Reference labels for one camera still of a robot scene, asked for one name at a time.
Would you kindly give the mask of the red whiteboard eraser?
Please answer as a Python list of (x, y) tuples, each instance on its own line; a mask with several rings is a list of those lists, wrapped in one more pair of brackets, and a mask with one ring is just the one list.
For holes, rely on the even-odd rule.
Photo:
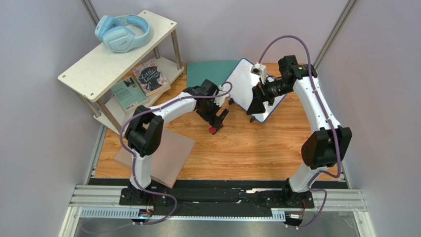
[(217, 125), (216, 127), (210, 127), (208, 129), (209, 133), (212, 135), (217, 134), (222, 128), (224, 127), (223, 123), (221, 123), (220, 125)]

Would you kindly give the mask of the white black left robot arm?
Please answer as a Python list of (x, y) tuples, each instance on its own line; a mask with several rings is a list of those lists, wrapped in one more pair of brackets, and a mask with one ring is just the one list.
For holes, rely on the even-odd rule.
[(233, 88), (217, 86), (210, 80), (202, 85), (184, 89), (178, 96), (157, 106), (139, 106), (133, 116), (123, 125), (119, 134), (122, 148), (131, 154), (131, 176), (127, 188), (122, 189), (120, 205), (142, 205), (157, 196), (158, 192), (148, 190), (151, 184), (152, 155), (161, 144), (166, 124), (189, 112), (196, 112), (209, 125), (209, 132), (215, 135), (223, 128), (227, 109), (218, 111), (230, 96)]

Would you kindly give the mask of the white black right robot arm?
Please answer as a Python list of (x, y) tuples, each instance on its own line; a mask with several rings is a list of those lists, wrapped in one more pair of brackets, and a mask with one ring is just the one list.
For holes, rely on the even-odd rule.
[(349, 127), (343, 127), (331, 112), (311, 64), (299, 64), (294, 55), (278, 61), (281, 77), (270, 81), (266, 66), (255, 63), (251, 73), (258, 76), (258, 83), (252, 88), (253, 99), (247, 115), (262, 114), (264, 103), (273, 105), (275, 98), (294, 92), (300, 99), (308, 121), (311, 135), (301, 147), (303, 162), (296, 173), (287, 179), (282, 188), (281, 201), (285, 206), (295, 207), (311, 194), (310, 187), (322, 173), (334, 165), (339, 177), (341, 162), (352, 138)]

